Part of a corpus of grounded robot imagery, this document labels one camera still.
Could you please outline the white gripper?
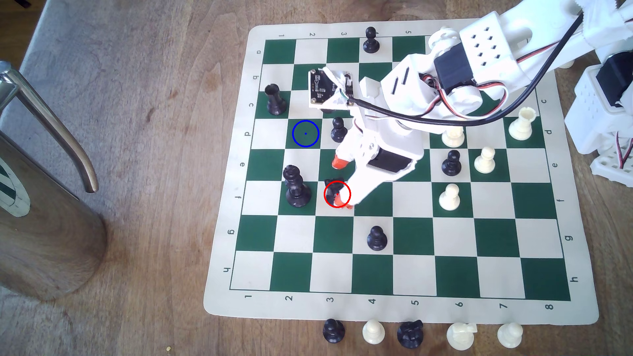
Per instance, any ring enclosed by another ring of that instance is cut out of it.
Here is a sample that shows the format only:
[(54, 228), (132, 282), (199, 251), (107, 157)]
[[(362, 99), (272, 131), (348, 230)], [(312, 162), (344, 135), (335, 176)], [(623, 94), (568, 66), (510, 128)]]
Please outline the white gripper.
[(424, 157), (424, 133), (390, 117), (370, 118), (358, 104), (352, 115), (361, 121), (362, 133), (350, 129), (336, 149), (332, 167), (343, 169), (355, 161), (356, 168), (336, 195), (336, 207), (361, 203), (386, 181), (397, 181), (415, 169)]

